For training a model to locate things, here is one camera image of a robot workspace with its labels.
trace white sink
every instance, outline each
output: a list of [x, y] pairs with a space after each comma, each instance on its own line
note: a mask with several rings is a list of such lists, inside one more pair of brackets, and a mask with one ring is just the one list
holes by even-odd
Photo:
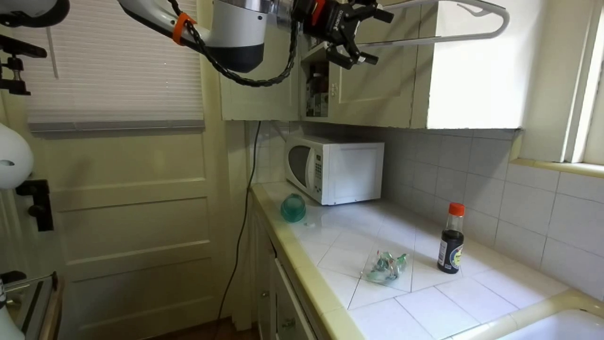
[[564, 310], [500, 340], [602, 340], [604, 319], [582, 310]]

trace power cord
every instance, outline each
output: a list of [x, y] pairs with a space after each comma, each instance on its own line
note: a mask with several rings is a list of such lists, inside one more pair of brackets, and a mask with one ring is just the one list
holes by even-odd
[[[180, 7], [178, 6], [178, 2], [176, 0], [168, 0], [168, 2], [171, 3], [172, 9], [174, 9], [174, 12], [176, 13], [176, 15], [180, 16], [182, 11], [181, 11]], [[185, 27], [187, 28], [187, 31], [193, 36], [195, 43], [197, 43], [197, 45], [199, 46], [199, 50], [201, 51], [201, 54], [203, 54], [208, 59], [208, 61], [210, 61], [212, 66], [218, 72], [220, 72], [223, 76], [231, 79], [232, 81], [234, 81], [240, 85], [250, 86], [250, 87], [270, 87], [270, 86], [276, 85], [278, 83], [281, 83], [287, 77], [289, 77], [289, 75], [294, 67], [294, 63], [295, 63], [294, 59], [296, 58], [296, 48], [298, 46], [298, 22], [296, 22], [295, 20], [292, 20], [291, 33], [289, 36], [288, 64], [285, 66], [285, 69], [283, 70], [283, 72], [281, 72], [281, 74], [279, 74], [277, 77], [274, 77], [274, 78], [268, 79], [268, 80], [254, 80], [254, 79], [245, 78], [245, 77], [239, 76], [237, 73], [232, 72], [231, 70], [226, 69], [220, 63], [218, 63], [218, 61], [212, 56], [212, 54], [208, 50], [207, 46], [205, 45], [205, 42], [199, 36], [199, 32], [197, 32], [197, 30], [193, 26], [193, 23], [191, 23], [189, 20], [186, 20]]]
[[226, 289], [224, 294], [222, 295], [222, 300], [220, 302], [220, 308], [218, 309], [218, 318], [216, 319], [216, 331], [214, 332], [214, 336], [212, 339], [216, 339], [218, 332], [220, 331], [220, 315], [222, 314], [222, 308], [225, 304], [225, 299], [227, 298], [228, 289], [231, 287], [231, 283], [233, 278], [235, 277], [235, 272], [237, 271], [237, 267], [239, 266], [239, 245], [241, 244], [241, 237], [243, 236], [243, 230], [245, 228], [245, 222], [248, 219], [248, 201], [249, 201], [249, 190], [252, 186], [252, 180], [254, 179], [254, 173], [256, 172], [256, 151], [258, 147], [258, 135], [260, 134], [260, 125], [261, 121], [258, 121], [258, 128], [256, 129], [256, 137], [254, 138], [254, 160], [252, 161], [252, 173], [249, 175], [248, 187], [245, 189], [245, 211], [243, 213], [243, 223], [241, 224], [241, 229], [239, 230], [239, 237], [237, 238], [237, 250], [235, 252], [235, 266], [233, 267], [233, 272], [231, 272], [231, 278], [228, 280], [226, 284]]

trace white microwave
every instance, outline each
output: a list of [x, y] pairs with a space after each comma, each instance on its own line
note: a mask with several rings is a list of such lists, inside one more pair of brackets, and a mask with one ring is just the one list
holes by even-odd
[[384, 143], [311, 136], [289, 136], [285, 143], [285, 177], [322, 205], [380, 198], [383, 166]]

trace microwave control panel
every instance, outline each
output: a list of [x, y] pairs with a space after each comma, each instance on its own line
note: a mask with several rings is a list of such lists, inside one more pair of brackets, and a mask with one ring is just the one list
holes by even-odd
[[323, 194], [323, 160], [321, 155], [315, 156], [315, 187], [314, 191]]

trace white tile countertop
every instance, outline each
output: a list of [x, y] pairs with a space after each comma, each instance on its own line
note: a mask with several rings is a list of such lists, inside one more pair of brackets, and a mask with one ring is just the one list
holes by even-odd
[[[299, 193], [285, 182], [262, 187], [277, 208]], [[307, 215], [289, 227], [367, 339], [448, 339], [568, 289], [467, 237], [459, 273], [443, 273], [436, 262], [444, 226], [386, 201], [324, 207], [301, 196]], [[377, 250], [407, 254], [389, 285], [362, 279]]]

